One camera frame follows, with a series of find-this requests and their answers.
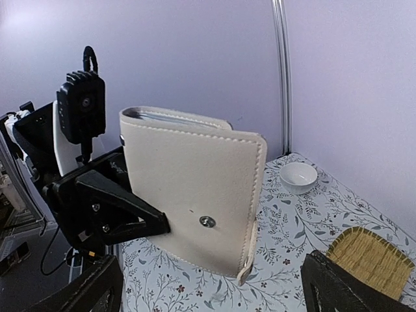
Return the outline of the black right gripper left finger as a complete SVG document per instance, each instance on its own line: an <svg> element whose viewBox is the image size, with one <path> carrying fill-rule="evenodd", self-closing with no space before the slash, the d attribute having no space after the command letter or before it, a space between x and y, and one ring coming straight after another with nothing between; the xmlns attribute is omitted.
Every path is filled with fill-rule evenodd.
<svg viewBox="0 0 416 312"><path fill-rule="evenodd" d="M106 255L67 286L27 311L119 311L124 276L117 258Z"/></svg>

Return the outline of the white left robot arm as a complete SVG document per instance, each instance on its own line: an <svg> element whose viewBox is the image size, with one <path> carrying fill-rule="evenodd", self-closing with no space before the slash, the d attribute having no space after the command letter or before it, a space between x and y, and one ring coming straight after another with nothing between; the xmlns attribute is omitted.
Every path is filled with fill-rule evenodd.
<svg viewBox="0 0 416 312"><path fill-rule="evenodd" d="M102 255L106 246L170 232L166 215L132 193L122 147L61 175L52 104L22 107L28 116L2 115L1 133L74 249Z"/></svg>

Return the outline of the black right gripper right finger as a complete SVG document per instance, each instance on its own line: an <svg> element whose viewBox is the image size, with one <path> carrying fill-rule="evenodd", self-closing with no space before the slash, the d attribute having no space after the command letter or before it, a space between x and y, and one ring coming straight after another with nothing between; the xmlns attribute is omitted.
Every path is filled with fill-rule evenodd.
<svg viewBox="0 0 416 312"><path fill-rule="evenodd" d="M301 278L307 311L413 311L360 282L318 250L305 256Z"/></svg>

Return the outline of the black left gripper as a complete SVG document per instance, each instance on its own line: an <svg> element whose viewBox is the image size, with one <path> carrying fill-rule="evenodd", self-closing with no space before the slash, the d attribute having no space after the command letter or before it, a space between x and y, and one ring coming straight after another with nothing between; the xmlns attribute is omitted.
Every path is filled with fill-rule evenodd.
<svg viewBox="0 0 416 312"><path fill-rule="evenodd" d="M45 170L41 197L76 250L104 255L105 245L170 232L165 213L122 186L129 189L120 146L64 176Z"/></svg>

